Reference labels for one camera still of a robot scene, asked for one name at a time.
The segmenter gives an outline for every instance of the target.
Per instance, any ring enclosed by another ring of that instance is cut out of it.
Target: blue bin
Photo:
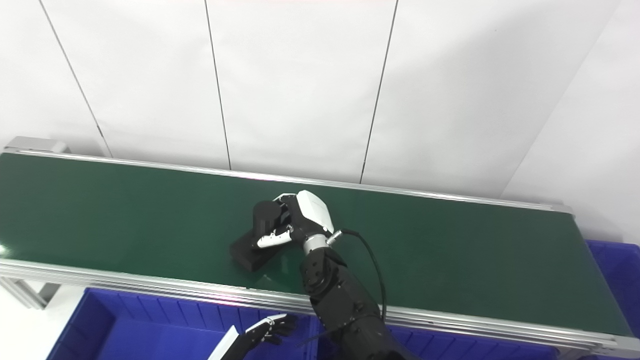
[[[587,245],[631,331],[635,337],[640,338],[640,247],[596,240],[587,240]],[[615,358],[593,356],[590,359]]]
[[[276,311],[87,289],[48,360],[207,360],[231,325],[245,330]],[[245,359],[315,360],[314,316],[281,345],[262,343]]]

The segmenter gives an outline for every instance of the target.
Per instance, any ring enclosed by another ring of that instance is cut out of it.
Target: robotic arm
[[[297,243],[305,252],[300,273],[311,306],[346,359],[418,359],[391,335],[378,303],[330,247],[341,234],[333,230],[326,205],[313,193],[282,194],[256,204],[253,231],[232,244],[231,253],[255,271],[280,247]]]

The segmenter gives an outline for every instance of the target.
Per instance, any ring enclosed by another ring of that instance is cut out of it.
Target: white robotic hand
[[[242,360],[263,341],[279,345],[282,343],[279,336],[291,335],[297,320],[290,314],[267,316],[249,327],[244,334],[239,334],[236,327],[231,326],[208,360]]]
[[[258,239],[256,247],[282,245],[309,233],[333,233],[333,224],[326,204],[312,192],[284,193],[273,200],[282,209],[284,225]]]

